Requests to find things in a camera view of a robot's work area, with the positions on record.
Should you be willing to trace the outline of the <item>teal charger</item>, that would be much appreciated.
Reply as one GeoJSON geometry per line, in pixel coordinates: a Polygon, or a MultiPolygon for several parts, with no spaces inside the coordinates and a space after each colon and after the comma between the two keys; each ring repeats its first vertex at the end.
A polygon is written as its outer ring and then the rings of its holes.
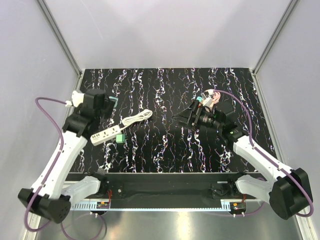
{"type": "Polygon", "coordinates": [[[113,108],[115,109],[118,104],[118,98],[114,96],[109,96],[110,101],[114,102],[113,108]]]}

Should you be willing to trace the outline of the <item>black marbled mat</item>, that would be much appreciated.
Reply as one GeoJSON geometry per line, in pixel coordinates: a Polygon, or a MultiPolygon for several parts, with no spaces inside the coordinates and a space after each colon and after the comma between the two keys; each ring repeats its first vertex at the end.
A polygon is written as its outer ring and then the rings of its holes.
{"type": "Polygon", "coordinates": [[[173,120],[173,115],[208,89],[222,90],[220,101],[233,105],[236,122],[247,130],[250,117],[253,139],[270,154],[275,153],[248,68],[86,69],[80,90],[88,89],[103,89],[119,100],[111,118],[101,122],[100,130],[145,109],[153,115],[125,129],[124,143],[88,143],[75,160],[73,173],[253,172],[246,160],[223,145],[214,130],[193,130],[173,120]]]}

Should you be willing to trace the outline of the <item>white power strip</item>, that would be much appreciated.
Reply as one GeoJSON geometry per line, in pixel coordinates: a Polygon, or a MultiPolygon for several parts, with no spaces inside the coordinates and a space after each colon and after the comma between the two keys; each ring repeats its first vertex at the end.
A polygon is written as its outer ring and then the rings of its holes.
{"type": "Polygon", "coordinates": [[[122,130],[119,125],[112,126],[100,132],[93,134],[90,137],[90,141],[94,146],[103,144],[109,140],[114,139],[117,135],[120,135],[122,130]]]}

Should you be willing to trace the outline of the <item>teal USB charger plug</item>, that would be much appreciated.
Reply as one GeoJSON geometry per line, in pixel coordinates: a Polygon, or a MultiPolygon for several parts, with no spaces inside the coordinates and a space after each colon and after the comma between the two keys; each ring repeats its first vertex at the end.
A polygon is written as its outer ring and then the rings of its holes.
{"type": "Polygon", "coordinates": [[[203,98],[202,97],[200,97],[200,96],[198,96],[197,98],[196,98],[196,100],[197,101],[199,101],[200,103],[203,101],[203,98]]]}

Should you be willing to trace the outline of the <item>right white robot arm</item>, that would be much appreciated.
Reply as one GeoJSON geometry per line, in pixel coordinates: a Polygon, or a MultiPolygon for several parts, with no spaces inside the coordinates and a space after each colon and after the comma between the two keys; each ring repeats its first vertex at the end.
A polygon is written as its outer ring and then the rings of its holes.
{"type": "Polygon", "coordinates": [[[302,168],[293,169],[278,161],[254,142],[235,122],[234,108],[230,103],[219,102],[209,108],[196,99],[172,118],[190,128],[216,130],[217,136],[227,148],[248,161],[264,177],[264,180],[259,180],[249,174],[242,174],[227,185],[230,197],[236,199],[245,194],[260,199],[284,220],[294,215],[301,216],[300,212],[305,208],[309,208],[307,217],[313,214],[308,174],[302,168]]]}

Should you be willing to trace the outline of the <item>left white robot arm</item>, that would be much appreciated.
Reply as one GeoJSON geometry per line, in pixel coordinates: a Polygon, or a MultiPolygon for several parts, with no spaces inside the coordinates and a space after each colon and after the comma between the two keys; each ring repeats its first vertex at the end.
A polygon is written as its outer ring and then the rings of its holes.
{"type": "Polygon", "coordinates": [[[103,89],[75,90],[70,100],[61,102],[74,108],[63,127],[59,127],[47,112],[44,113],[56,127],[59,142],[37,180],[30,188],[22,188],[18,193],[18,199],[26,208],[25,221],[28,214],[33,213],[59,224],[71,207],[86,197],[103,198],[108,193],[108,180],[99,173],[87,173],[69,187],[64,187],[64,183],[77,156],[90,137],[97,133],[100,120],[110,118],[117,103],[118,99],[103,89]]]}

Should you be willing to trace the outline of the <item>green plug adapter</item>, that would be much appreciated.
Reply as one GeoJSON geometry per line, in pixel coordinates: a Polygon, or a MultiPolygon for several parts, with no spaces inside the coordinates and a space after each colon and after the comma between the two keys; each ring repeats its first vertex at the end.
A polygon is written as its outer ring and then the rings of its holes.
{"type": "Polygon", "coordinates": [[[126,142],[126,135],[125,134],[116,135],[115,141],[117,144],[124,144],[126,142]]]}

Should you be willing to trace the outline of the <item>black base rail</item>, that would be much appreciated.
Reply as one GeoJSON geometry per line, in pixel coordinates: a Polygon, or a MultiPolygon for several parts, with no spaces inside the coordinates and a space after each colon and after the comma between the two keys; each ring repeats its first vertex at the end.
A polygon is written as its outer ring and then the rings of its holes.
{"type": "Polygon", "coordinates": [[[222,200],[242,201],[241,173],[107,173],[112,210],[207,211],[222,200]]]}

